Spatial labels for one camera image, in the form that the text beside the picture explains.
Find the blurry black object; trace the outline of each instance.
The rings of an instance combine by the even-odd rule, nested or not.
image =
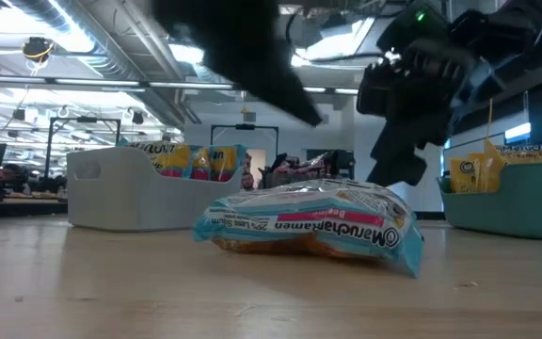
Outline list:
[[[386,28],[377,46],[400,59],[370,65],[357,110],[386,118],[372,150],[369,182],[416,185],[427,143],[442,146],[478,98],[504,90],[495,63],[532,51],[542,32],[542,0],[510,0],[498,11],[468,10],[452,24],[427,0],[417,0]]]
[[[312,126],[321,123],[292,70],[291,46],[276,36],[276,0],[154,0],[153,13],[167,32],[186,26],[212,71]]]

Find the cable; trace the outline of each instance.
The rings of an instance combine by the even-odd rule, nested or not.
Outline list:
[[[43,56],[40,57],[39,64],[37,64],[37,67],[35,67],[35,70],[33,70],[33,72],[31,72],[31,74],[30,74],[31,77],[37,75],[37,73],[40,70],[40,65],[41,65],[42,62],[43,62]],[[26,97],[28,96],[28,91],[30,91],[30,88],[28,87],[28,84],[27,84],[26,86],[24,86],[24,95],[23,95],[22,99],[20,100],[20,102],[16,105],[16,109],[14,109],[14,112],[17,111],[18,109],[20,109],[20,107],[24,104],[24,100],[26,100]],[[8,126],[11,124],[11,122],[13,120],[14,120],[14,117],[13,117],[13,112],[12,112],[12,117],[9,118],[8,122],[6,122],[4,127],[0,130],[0,135],[6,130],[6,128],[8,128]]]

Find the ceiling pipe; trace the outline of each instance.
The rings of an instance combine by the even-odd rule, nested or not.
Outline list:
[[[116,0],[117,3],[120,4],[120,6],[126,7],[128,9],[131,20],[135,18],[139,24],[146,30],[146,33],[150,36],[153,43],[158,47],[158,50],[160,53],[162,53],[162,56],[165,58],[167,63],[170,65],[170,67],[175,71],[177,74],[177,78],[184,80],[183,72],[181,71],[181,67],[179,65],[179,62],[175,59],[175,56],[170,51],[170,47],[168,47],[168,44],[162,41],[160,37],[158,36],[158,33],[154,29],[154,27],[151,25],[151,22],[144,13],[136,6],[136,4],[132,0]]]
[[[116,9],[119,11],[120,14],[122,14],[127,21],[127,24],[129,24],[129,27],[134,31],[134,33],[137,34],[137,37],[139,40],[146,46],[148,51],[151,53],[151,55],[156,59],[158,64],[162,67],[162,69],[167,74],[167,77],[171,80],[173,79],[181,79],[183,80],[183,73],[181,72],[181,69],[179,67],[179,64],[177,63],[177,60],[170,52],[170,49],[168,45],[165,45],[160,40],[160,37],[156,34],[156,32],[153,31],[153,28],[151,27],[150,23],[148,22],[148,18],[143,15],[141,10],[137,8],[133,3],[126,1],[126,0],[114,0],[114,3],[116,5]],[[141,27],[139,27],[139,22],[147,32],[143,32],[141,30]],[[151,37],[151,40],[146,37],[146,33],[148,33]],[[179,89],[175,90],[175,99],[172,101],[172,103],[177,107],[189,120],[192,121],[192,123],[201,123],[201,120],[198,117],[194,117],[191,112],[189,112],[187,109],[184,109],[182,103],[177,101],[177,93],[179,92]]]
[[[5,0],[35,20],[47,23],[62,35],[69,35],[77,27],[95,45],[94,53],[106,55],[82,58],[81,61],[105,79],[146,80],[145,74],[122,51],[110,34],[98,23],[79,1],[75,0]],[[154,89],[130,95],[143,102],[164,124],[183,126],[184,116]]]

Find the wooden table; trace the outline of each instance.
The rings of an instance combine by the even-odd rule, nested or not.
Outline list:
[[[423,224],[418,280],[0,219],[0,338],[542,338],[542,241]]]

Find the metal frame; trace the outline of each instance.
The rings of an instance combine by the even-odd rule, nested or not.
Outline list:
[[[235,125],[211,125],[211,145],[213,145],[213,134],[215,132],[215,129],[217,127],[220,128],[235,128],[237,131],[255,131],[257,129],[271,129],[275,131],[275,156],[278,156],[279,154],[279,127],[277,126],[257,126],[253,124],[235,124]]]
[[[92,118],[92,117],[78,117],[78,118],[58,118],[53,117],[49,120],[49,133],[47,135],[47,153],[45,154],[45,178],[49,178],[49,168],[50,168],[50,158],[52,157],[52,140],[54,139],[54,124],[56,121],[76,121],[78,123],[95,123],[98,121],[110,121],[115,122],[117,124],[117,134],[116,134],[116,142],[115,144],[119,143],[120,140],[120,119],[100,119],[100,118]]]

